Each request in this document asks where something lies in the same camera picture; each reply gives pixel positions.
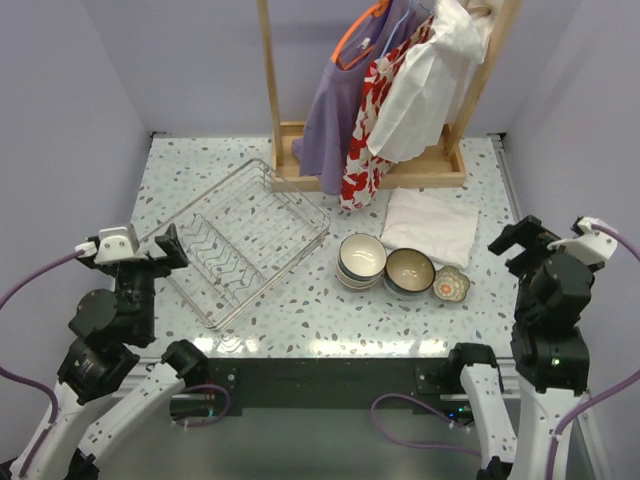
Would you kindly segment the blue floral bowl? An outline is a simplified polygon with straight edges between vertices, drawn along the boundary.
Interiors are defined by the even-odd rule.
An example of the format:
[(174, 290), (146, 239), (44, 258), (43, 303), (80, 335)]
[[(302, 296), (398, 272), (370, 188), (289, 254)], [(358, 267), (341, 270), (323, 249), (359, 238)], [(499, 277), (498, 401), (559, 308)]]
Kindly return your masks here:
[(432, 287), (435, 276), (435, 266), (426, 255), (415, 249), (401, 248), (387, 256), (383, 280), (392, 294), (424, 294)]

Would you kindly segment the teal and white bowl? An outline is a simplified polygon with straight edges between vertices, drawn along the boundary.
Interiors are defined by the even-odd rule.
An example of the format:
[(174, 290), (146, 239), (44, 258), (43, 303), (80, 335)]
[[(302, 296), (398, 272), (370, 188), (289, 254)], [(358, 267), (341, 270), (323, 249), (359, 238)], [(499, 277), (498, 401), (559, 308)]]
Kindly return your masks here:
[(374, 236), (355, 233), (340, 244), (337, 265), (348, 278), (366, 282), (379, 277), (386, 266), (387, 253), (382, 243)]

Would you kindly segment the white ribbed bowl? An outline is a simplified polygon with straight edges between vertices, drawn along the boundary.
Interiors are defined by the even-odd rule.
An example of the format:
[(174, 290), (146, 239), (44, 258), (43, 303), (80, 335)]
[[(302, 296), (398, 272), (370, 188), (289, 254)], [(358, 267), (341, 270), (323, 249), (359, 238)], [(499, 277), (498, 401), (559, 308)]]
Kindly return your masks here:
[(425, 298), (425, 295), (423, 293), (417, 293), (417, 294), (397, 293), (397, 294), (394, 294), (394, 296), (397, 300), (403, 301), (403, 302), (417, 302), (417, 301), (422, 301)]

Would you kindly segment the beige bowl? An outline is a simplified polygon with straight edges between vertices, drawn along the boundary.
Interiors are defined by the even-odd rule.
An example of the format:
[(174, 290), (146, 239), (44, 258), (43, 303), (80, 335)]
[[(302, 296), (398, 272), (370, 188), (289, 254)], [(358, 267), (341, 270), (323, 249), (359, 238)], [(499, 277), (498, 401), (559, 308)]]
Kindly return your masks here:
[(379, 280), (378, 277), (374, 277), (373, 279), (369, 279), (369, 280), (356, 280), (353, 279), (351, 277), (349, 277), (348, 275), (344, 275), (343, 272), (341, 270), (336, 272), (336, 276), (338, 278), (338, 280), (341, 283), (345, 283), (345, 284), (350, 284), (350, 285), (364, 285), (364, 284), (369, 284), (369, 283), (373, 283), (375, 282), (375, 284), (377, 283), (377, 281)]

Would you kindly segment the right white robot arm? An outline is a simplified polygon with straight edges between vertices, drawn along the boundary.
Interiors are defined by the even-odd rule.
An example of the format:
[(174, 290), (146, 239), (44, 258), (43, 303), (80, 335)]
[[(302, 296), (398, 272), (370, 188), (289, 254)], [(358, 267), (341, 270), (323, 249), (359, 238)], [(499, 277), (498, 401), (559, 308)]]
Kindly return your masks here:
[(560, 245), (534, 216), (506, 226), (489, 245), (501, 255), (522, 252), (506, 267), (518, 280), (511, 333), (519, 393), (519, 424), (503, 398), (497, 358), (488, 345), (458, 343), (440, 370), (465, 393), (480, 441), (479, 479), (563, 479), (569, 442), (561, 422), (587, 389), (588, 347), (577, 323), (591, 300), (594, 272)]

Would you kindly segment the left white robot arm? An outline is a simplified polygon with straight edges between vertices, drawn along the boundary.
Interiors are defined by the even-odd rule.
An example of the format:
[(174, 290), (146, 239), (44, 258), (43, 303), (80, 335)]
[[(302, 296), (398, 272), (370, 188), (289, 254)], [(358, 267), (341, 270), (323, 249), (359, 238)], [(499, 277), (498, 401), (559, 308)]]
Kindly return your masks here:
[(172, 342), (153, 370), (116, 406), (109, 405), (138, 364), (133, 347), (155, 340), (155, 282), (189, 260), (175, 225), (155, 237), (163, 254), (143, 250), (132, 225), (107, 228), (76, 246), (76, 260), (114, 280), (78, 302), (68, 327), (75, 336), (53, 387), (1, 371), (3, 378), (35, 388), (49, 406), (25, 450), (1, 466), (4, 479), (77, 479), (97, 475), (109, 443), (121, 439), (152, 406), (180, 392), (196, 392), (207, 380), (207, 357), (192, 342)]

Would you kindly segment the folded white cloth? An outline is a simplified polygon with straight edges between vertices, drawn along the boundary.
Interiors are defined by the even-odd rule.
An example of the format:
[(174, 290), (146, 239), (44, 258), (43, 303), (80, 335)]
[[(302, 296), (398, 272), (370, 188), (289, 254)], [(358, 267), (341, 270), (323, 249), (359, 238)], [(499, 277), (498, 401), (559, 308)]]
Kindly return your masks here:
[(389, 249), (414, 249), (436, 263), (466, 270), (478, 221), (474, 205), (397, 188), (387, 205), (380, 240)]

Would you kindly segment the red white floral garment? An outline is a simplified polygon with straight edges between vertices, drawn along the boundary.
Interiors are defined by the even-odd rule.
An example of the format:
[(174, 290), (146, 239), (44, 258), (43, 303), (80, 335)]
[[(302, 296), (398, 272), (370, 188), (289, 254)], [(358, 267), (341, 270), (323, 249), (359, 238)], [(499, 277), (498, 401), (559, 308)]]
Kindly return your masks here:
[(341, 184), (339, 203), (345, 210), (355, 211), (369, 205), (393, 165), (373, 153), (368, 146), (369, 138), (408, 50), (429, 39), (433, 21), (434, 15), (430, 15), (401, 45), (372, 61), (367, 68)]

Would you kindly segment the white hanging garment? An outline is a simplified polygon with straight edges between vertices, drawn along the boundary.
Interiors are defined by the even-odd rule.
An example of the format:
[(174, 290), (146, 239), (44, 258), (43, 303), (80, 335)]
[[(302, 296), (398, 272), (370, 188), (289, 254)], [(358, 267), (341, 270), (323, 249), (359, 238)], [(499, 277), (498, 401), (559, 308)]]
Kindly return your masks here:
[(438, 1), (429, 39), (411, 47), (380, 110), (368, 146), (392, 163), (438, 143), (473, 70), (485, 60), (501, 1)]

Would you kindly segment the purple shirt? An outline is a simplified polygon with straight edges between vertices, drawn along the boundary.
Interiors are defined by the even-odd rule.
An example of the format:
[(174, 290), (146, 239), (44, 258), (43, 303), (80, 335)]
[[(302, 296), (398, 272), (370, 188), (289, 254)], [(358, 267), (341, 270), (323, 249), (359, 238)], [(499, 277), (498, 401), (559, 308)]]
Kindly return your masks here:
[(388, 1), (381, 13), (363, 16), (345, 35), (324, 69), (303, 135), (292, 142), (299, 174), (318, 178), (325, 194), (340, 193), (367, 68), (379, 58), (405, 3)]

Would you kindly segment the blue hanger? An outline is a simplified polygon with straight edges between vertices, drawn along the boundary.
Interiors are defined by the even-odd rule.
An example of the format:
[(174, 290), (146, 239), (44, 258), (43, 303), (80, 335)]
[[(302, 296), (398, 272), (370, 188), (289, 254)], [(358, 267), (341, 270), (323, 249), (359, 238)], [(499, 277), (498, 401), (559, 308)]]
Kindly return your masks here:
[(401, 45), (432, 13), (432, 1), (406, 1), (402, 14), (392, 27), (379, 58)]

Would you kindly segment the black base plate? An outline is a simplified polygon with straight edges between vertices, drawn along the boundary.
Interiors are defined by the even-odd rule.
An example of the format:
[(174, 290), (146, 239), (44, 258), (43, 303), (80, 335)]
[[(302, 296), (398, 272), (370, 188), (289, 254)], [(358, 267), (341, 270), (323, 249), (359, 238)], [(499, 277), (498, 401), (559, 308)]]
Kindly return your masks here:
[(363, 410), (384, 394), (404, 394), (471, 422), (445, 358), (211, 359), (205, 381), (226, 389), (231, 416), (245, 409)]

